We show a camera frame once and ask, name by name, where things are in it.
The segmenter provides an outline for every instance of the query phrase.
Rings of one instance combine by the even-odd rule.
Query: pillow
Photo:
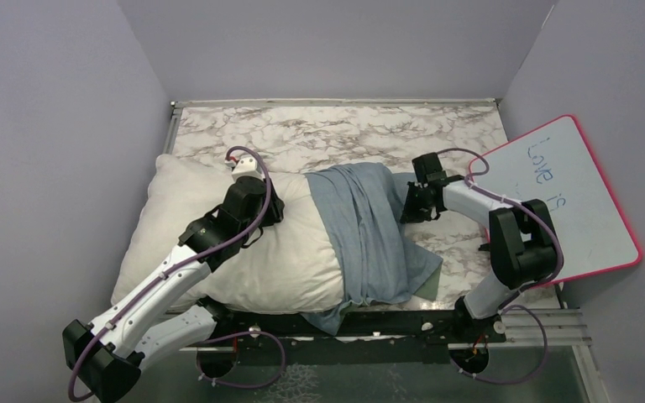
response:
[[[124,256],[112,303],[164,260],[189,222],[223,201],[230,173],[169,154],[156,161],[147,203]],[[172,307],[211,296],[233,309],[280,314],[326,311],[343,299],[343,276],[304,175],[271,174],[283,221],[224,262]]]

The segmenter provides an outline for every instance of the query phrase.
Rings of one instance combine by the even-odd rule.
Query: marble surface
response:
[[[188,107],[172,154],[221,170],[226,150],[247,145],[272,172],[308,172],[330,165],[381,162],[393,172],[412,171],[412,159],[428,152],[464,147],[485,152],[507,141],[492,103],[419,106]],[[472,156],[452,152],[442,164],[451,174],[467,173]],[[482,228],[455,212],[436,222],[408,225],[406,235],[443,256],[438,298],[414,297],[398,306],[367,309],[451,309],[490,271]],[[552,287],[519,298],[533,307],[558,307]]]

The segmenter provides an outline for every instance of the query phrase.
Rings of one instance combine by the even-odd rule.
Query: pink border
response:
[[[577,118],[574,115],[565,114],[565,115],[558,116],[557,118],[551,120],[550,122],[547,122],[542,126],[538,126],[537,128],[534,128],[533,130],[523,134],[522,136],[520,136],[520,137],[518,137],[518,138],[516,138],[516,139],[514,139],[512,141],[509,141],[509,142],[507,142],[505,144],[499,145],[498,147],[496,147],[496,148],[492,149],[491,151],[488,151],[487,153],[484,153],[482,155],[486,156],[486,155],[496,151],[497,149],[502,149],[503,147],[506,147],[508,144],[510,144],[510,143],[512,143],[512,142],[514,142],[514,141],[516,141],[518,139],[521,139],[521,138],[529,135],[530,133],[533,133],[536,130],[539,130],[540,128],[544,128],[545,126],[548,126],[550,123],[553,123],[553,122],[555,122],[555,121],[557,121],[557,120],[559,120],[561,118],[571,118],[572,121],[574,122],[575,127],[577,127],[577,130],[579,131],[579,136],[582,137],[582,141],[585,142],[585,147],[587,147],[587,151],[590,152],[590,157],[592,158],[592,161],[595,163],[595,166],[597,167],[597,171],[600,173],[600,177],[602,178],[602,181],[605,182],[605,187],[607,188],[607,191],[609,191],[609,193],[610,193],[610,197],[612,199],[612,202],[614,202],[614,206],[615,206],[616,210],[619,212],[619,216],[621,217],[622,222],[624,222],[624,227],[629,232],[629,236],[632,238],[632,242],[634,242],[634,246],[637,248],[638,255],[637,255],[637,258],[633,262],[630,262],[630,263],[620,264],[618,266],[609,267],[607,269],[593,271],[591,273],[586,273],[584,275],[576,275],[576,276],[573,276],[573,277],[568,277],[566,279],[552,281],[549,284],[561,283],[561,282],[570,281],[570,280],[577,280],[577,279],[585,278],[585,277],[590,276],[590,275],[598,275],[600,273],[605,273],[607,271],[624,269],[626,267],[633,266],[633,265],[639,263],[642,260],[642,258],[644,257],[644,251],[642,250],[642,247],[639,245],[639,242],[637,241],[637,235],[634,233],[634,230],[632,229],[632,227],[629,226],[629,220],[627,219],[627,215],[624,213],[624,210],[621,209],[621,207],[619,205],[619,201],[616,199],[614,191],[612,190],[612,188],[610,186],[610,183],[607,180],[605,172],[602,169],[602,166],[600,165],[599,161],[597,160],[595,151],[590,146],[590,142],[587,140],[587,136],[585,136],[585,131],[582,130],[582,126],[579,124],[579,121],[577,120]],[[471,165],[477,159],[478,158],[474,158],[469,162],[469,172],[471,170]]]

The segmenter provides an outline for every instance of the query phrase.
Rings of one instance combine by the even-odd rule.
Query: white connector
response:
[[[233,177],[234,182],[241,176],[253,176],[254,178],[263,180],[263,172],[261,171],[258,162],[254,157],[248,154],[241,156],[236,167],[233,168],[231,176]]]

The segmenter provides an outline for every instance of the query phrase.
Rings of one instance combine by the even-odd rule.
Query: cable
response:
[[[471,374],[470,372],[467,372],[461,369],[461,367],[459,367],[459,365],[456,364],[455,361],[451,360],[451,364],[453,364],[461,374],[464,374],[469,378],[473,378],[474,380],[479,380],[481,382],[484,382],[486,384],[491,384],[491,385],[518,385],[518,384],[522,384],[523,382],[528,382],[530,379],[533,379],[536,376],[538,376],[538,374],[540,374],[540,372],[543,370],[543,367],[545,367],[545,363],[547,363],[548,361],[548,334],[545,332],[545,327],[543,326],[543,323],[540,322],[540,318],[531,310],[527,309],[522,305],[507,306],[501,312],[501,315],[514,309],[520,309],[527,312],[528,315],[530,315],[535,320],[535,322],[537,322],[537,325],[540,327],[540,333],[543,334],[543,358],[540,359],[540,363],[535,367],[534,370],[530,371],[527,375],[522,376],[521,378],[511,379],[511,380],[501,380],[501,379],[486,378],[483,375]]]
[[[265,167],[265,164],[263,162],[263,158],[253,151],[252,149],[248,149],[246,147],[236,145],[233,146],[232,148],[228,149],[226,152],[226,160],[230,160],[233,157],[231,157],[231,153],[234,151],[244,151],[245,153],[251,155],[256,162],[258,162],[258,165],[260,166],[261,170],[263,171],[263,175],[265,177],[265,199],[263,202],[263,206],[260,209],[260,212],[258,216],[254,219],[254,221],[246,227],[241,233],[238,235],[234,236],[233,238],[229,239],[228,241],[224,243],[220,243],[219,245],[214,246],[213,248],[209,248],[199,254],[196,254],[194,256],[191,256],[190,258],[184,259],[181,262],[172,265],[169,269],[165,270],[163,272],[164,277],[168,278],[172,273],[175,271],[181,269],[182,267],[186,266],[187,264],[190,264],[191,262],[195,260],[199,260],[201,258],[205,258],[210,254],[214,254],[218,252],[221,249],[227,248],[231,246],[232,244],[238,242],[241,240],[243,237],[248,235],[249,233],[253,232],[259,225],[260,222],[263,221],[263,216],[265,215],[265,212],[268,211],[268,206],[270,205],[270,197],[272,194],[272,189],[273,186],[271,184],[271,179],[270,175],[268,173],[268,168]],[[85,358],[90,354],[92,349],[95,347],[95,344],[102,339],[103,336],[105,336],[105,333],[107,333],[109,330],[112,330],[115,328],[117,323],[119,322],[120,319],[122,319],[128,311],[130,311],[137,303],[144,298],[153,288],[155,288],[161,281],[164,281],[162,277],[157,277],[154,280],[152,280],[145,288],[143,288],[139,293],[137,293],[136,296],[130,300],[130,302],[127,303],[122,309],[119,310],[118,314],[115,315],[110,321],[106,323],[106,326],[103,327],[96,335],[95,337],[90,340],[90,342],[85,346],[85,348],[82,350],[82,353],[76,360],[76,363],[73,365],[73,371],[71,372],[71,377],[68,380],[68,398],[70,398],[71,401],[84,401],[85,399],[90,398],[93,393],[88,392],[85,395],[82,396],[76,396],[75,395],[75,386],[76,386],[76,381],[77,381],[77,376],[80,373],[80,370],[82,368],[83,363],[85,362]]]
[[[515,300],[523,291],[525,291],[525,290],[527,290],[527,289],[529,289],[531,287],[534,287],[536,285],[547,284],[548,282],[554,280],[555,277],[557,277],[559,275],[560,270],[563,268],[564,255],[563,255],[562,248],[560,248],[560,242],[558,241],[558,237],[555,235],[553,230],[551,230],[550,227],[543,220],[540,219],[540,217],[538,217],[533,212],[528,210],[521,203],[519,203],[517,201],[514,201],[512,199],[506,199],[503,196],[496,195],[492,191],[487,191],[486,189],[484,189],[482,187],[478,187],[478,186],[476,186],[475,184],[473,184],[471,182],[471,180],[475,176],[485,175],[490,171],[490,165],[488,164],[488,161],[483,157],[483,155],[481,155],[481,154],[479,154],[479,153],[477,153],[477,152],[475,152],[475,151],[473,151],[471,149],[464,149],[464,148],[461,148],[461,147],[452,147],[452,148],[449,148],[449,149],[442,149],[441,151],[437,151],[436,154],[444,154],[444,153],[448,153],[449,151],[463,151],[465,153],[472,154],[473,156],[478,158],[483,163],[483,165],[485,166],[485,169],[482,170],[481,172],[469,172],[469,174],[464,177],[464,183],[466,184],[466,186],[468,186],[470,189],[472,189],[474,191],[479,192],[483,196],[490,197],[491,199],[496,200],[498,202],[510,204],[511,206],[520,209],[523,213],[525,213],[528,217],[530,217],[534,222],[536,222],[537,225],[539,225],[540,228],[543,229],[543,231],[545,231],[545,233],[550,237],[550,241],[553,243],[553,246],[555,248],[555,252],[558,254],[557,263],[555,264],[555,269],[553,270],[553,273],[551,273],[548,277],[546,277],[546,278],[544,278],[544,279],[542,279],[542,280],[540,280],[540,281],[538,281],[536,283],[522,285],[515,293],[513,293],[512,296],[510,296],[507,300],[503,301],[503,303],[501,304],[500,308],[503,308],[503,307],[507,306],[508,304],[510,304],[511,302],[513,302],[513,300]]]
[[[238,332],[234,334],[229,334],[228,336],[223,336],[220,338],[212,338],[210,340],[205,341],[204,343],[205,344],[218,343],[218,342],[223,342],[225,340],[230,340],[232,338],[235,339],[235,338],[240,338],[241,336],[251,336],[254,334],[259,334],[261,336],[266,336],[267,338],[272,339],[275,342],[275,344],[278,345],[278,349],[281,351],[281,366],[278,368],[278,371],[275,373],[275,375],[273,375],[272,378],[266,380],[262,384],[252,384],[252,385],[236,384],[234,382],[227,382],[226,380],[219,380],[218,378],[209,378],[204,374],[204,370],[202,369],[201,365],[199,365],[199,362],[197,361],[197,368],[199,368],[199,372],[202,373],[199,380],[206,379],[208,381],[211,381],[212,385],[224,385],[224,386],[230,386],[232,388],[246,389],[246,390],[265,388],[266,386],[272,385],[274,382],[276,382],[281,376],[283,376],[283,373],[286,372],[286,349],[283,347],[283,343],[281,343],[280,339],[277,338],[276,336],[268,332],[252,330],[248,332]]]

